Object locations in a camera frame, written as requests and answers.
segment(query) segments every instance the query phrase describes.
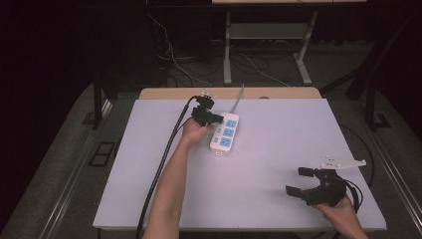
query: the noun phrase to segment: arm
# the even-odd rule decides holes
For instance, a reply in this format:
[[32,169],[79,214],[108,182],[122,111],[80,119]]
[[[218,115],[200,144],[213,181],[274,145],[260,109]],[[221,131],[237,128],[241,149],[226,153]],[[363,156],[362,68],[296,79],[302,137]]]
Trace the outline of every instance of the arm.
[[212,125],[201,127],[194,119],[186,122],[182,138],[158,181],[143,239],[178,238],[188,154],[211,129]]
[[346,195],[334,207],[328,204],[314,205],[314,208],[321,211],[323,216],[331,222],[335,229],[348,239],[367,239],[359,219],[357,219],[350,199]]

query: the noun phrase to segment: white power strip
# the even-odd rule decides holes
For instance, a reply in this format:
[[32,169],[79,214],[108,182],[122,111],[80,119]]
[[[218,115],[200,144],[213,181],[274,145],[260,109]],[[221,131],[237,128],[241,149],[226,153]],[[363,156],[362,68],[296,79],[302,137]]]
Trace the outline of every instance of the white power strip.
[[239,124],[238,115],[222,113],[221,116],[224,118],[223,122],[216,125],[210,142],[211,150],[218,156],[228,154],[232,149]]

